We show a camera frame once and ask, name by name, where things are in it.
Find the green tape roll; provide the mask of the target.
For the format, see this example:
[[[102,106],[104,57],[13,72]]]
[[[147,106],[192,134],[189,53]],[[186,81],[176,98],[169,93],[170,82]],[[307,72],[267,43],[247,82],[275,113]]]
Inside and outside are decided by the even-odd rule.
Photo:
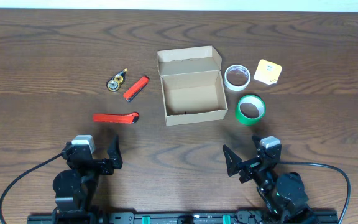
[[[252,126],[263,118],[266,112],[264,101],[256,95],[243,96],[236,107],[235,114],[238,122]]]

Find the white tape roll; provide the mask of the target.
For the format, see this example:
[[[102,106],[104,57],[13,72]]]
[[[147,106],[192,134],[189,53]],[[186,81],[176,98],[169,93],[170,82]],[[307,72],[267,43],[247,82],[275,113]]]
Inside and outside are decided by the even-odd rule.
[[[226,88],[232,91],[245,90],[250,80],[250,72],[243,65],[231,65],[224,72],[224,84]]]

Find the black yellow correction tape dispenser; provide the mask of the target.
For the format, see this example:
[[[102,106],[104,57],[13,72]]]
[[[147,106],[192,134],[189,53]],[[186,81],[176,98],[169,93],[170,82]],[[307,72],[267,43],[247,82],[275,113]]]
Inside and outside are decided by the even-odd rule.
[[[110,80],[106,83],[106,88],[109,91],[116,92],[120,89],[121,85],[125,82],[126,79],[127,69],[121,70],[115,76],[113,76]]]

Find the yellow sticky note pad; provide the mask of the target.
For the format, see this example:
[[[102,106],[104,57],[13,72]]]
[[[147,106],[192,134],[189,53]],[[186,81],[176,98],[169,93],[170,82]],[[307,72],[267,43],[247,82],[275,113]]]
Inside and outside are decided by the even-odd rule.
[[[261,59],[254,74],[254,79],[266,85],[275,84],[282,72],[282,66]]]

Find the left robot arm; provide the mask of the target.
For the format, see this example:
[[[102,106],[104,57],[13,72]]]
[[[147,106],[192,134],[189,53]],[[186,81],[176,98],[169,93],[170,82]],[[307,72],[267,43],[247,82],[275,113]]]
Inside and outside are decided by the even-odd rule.
[[[108,158],[95,159],[96,150],[91,135],[77,135],[66,143],[62,157],[69,167],[53,180],[56,209],[53,223],[108,223],[108,215],[92,200],[102,175],[112,175],[123,165],[119,136],[115,135],[108,147]]]

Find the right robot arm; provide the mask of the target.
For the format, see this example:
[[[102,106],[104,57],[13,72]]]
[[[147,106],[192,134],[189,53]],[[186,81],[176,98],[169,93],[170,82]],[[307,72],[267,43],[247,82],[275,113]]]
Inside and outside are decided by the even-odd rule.
[[[273,170],[280,162],[282,145],[274,136],[252,136],[257,157],[243,161],[228,146],[223,146],[227,174],[239,174],[241,183],[253,180],[265,202],[269,214],[264,218],[270,223],[319,223],[308,206],[308,196],[299,174],[292,172],[277,175]]]

